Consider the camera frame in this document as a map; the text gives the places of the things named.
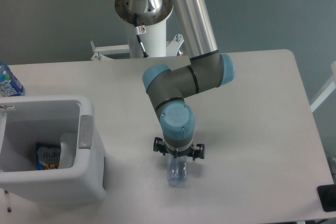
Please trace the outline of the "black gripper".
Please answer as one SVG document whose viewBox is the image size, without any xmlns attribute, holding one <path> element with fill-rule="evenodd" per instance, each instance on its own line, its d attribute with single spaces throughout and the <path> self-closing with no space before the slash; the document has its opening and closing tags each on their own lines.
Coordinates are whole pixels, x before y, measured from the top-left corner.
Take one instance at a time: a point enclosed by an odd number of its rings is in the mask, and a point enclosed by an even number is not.
<svg viewBox="0 0 336 224">
<path fill-rule="evenodd" d="M 196 159 L 204 159 L 205 158 L 205 145 L 204 144 L 196 144 L 194 145 L 192 141 L 182 147 L 176 147 L 170 145 L 168 142 L 164 142 L 164 140 L 160 137 L 154 138 L 153 143 L 153 151 L 160 152 L 163 155 L 171 154 L 174 158 L 187 156 L 192 149 L 192 160 Z"/>
</svg>

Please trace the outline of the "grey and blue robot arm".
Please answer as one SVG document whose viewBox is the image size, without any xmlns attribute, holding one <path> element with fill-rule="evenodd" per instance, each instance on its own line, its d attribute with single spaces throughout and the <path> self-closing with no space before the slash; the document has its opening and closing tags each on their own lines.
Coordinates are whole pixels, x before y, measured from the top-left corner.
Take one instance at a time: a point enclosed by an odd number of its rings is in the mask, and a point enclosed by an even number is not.
<svg viewBox="0 0 336 224">
<path fill-rule="evenodd" d="M 167 65 L 148 68 L 142 77 L 160 123 L 163 137 L 153 149 L 174 158 L 204 158 L 204 144 L 194 144 L 195 116 L 185 98 L 220 87 L 235 77 L 231 58 L 218 51 L 204 0 L 115 0 L 119 17 L 130 24 L 135 48 L 142 58 L 152 57 L 144 36 L 152 25 L 175 11 L 190 64 L 175 70 Z"/>
</svg>

